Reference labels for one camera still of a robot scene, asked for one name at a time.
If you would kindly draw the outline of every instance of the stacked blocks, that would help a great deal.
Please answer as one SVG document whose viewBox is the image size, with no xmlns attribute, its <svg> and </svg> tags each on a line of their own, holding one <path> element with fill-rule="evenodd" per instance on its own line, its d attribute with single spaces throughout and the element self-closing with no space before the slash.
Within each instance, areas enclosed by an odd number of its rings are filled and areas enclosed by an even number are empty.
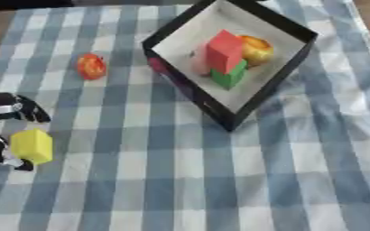
<svg viewBox="0 0 370 231">
<path fill-rule="evenodd" d="M 11 152 L 34 164 L 50 162 L 53 159 L 52 139 L 39 129 L 21 131 L 11 136 Z"/>
<path fill-rule="evenodd" d="M 213 80 L 225 89 L 231 89 L 244 76 L 243 41 L 223 30 L 207 45 L 206 60 Z"/>
</svg>

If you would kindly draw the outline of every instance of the black box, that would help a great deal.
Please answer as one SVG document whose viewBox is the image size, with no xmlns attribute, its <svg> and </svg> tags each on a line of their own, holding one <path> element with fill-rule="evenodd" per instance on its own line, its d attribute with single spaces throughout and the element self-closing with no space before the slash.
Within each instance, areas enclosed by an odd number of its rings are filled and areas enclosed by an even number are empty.
<svg viewBox="0 0 370 231">
<path fill-rule="evenodd" d="M 197 76 L 187 61 L 196 46 L 222 29 L 263 38 L 274 47 L 274 59 L 249 70 L 231 90 Z M 143 49 L 155 71 L 233 131 L 305 60 L 317 36 L 255 1 L 202 0 L 147 38 Z"/>
</svg>

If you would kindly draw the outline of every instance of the table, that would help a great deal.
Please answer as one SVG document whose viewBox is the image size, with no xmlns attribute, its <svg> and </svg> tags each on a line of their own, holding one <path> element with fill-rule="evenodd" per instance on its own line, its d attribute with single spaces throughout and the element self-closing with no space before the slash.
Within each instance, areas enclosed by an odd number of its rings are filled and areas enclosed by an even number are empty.
<svg viewBox="0 0 370 231">
<path fill-rule="evenodd" d="M 53 121 L 0 132 L 49 131 L 54 161 L 0 167 L 0 230 L 370 230 L 369 32 L 350 0 L 265 4 L 320 37 L 232 134 L 146 66 L 138 42 L 187 6 L 17 12 L 0 91 Z M 86 51 L 106 78 L 78 77 Z"/>
</svg>

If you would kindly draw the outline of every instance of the yellow cube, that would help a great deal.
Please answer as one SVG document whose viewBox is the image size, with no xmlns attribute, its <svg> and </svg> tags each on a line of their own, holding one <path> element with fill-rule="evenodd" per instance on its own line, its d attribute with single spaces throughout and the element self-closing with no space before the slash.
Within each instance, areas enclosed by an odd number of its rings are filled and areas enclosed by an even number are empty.
<svg viewBox="0 0 370 231">
<path fill-rule="evenodd" d="M 11 152 L 33 164 L 53 159 L 52 138 L 40 129 L 21 131 L 11 136 Z"/>
</svg>

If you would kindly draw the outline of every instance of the red cube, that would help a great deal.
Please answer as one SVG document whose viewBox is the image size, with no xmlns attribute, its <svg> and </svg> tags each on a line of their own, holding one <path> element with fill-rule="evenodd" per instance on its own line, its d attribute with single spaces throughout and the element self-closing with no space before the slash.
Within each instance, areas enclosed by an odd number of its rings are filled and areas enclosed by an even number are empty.
<svg viewBox="0 0 370 231">
<path fill-rule="evenodd" d="M 243 58 L 243 41 L 223 30 L 210 40 L 206 52 L 208 65 L 226 75 Z"/>
</svg>

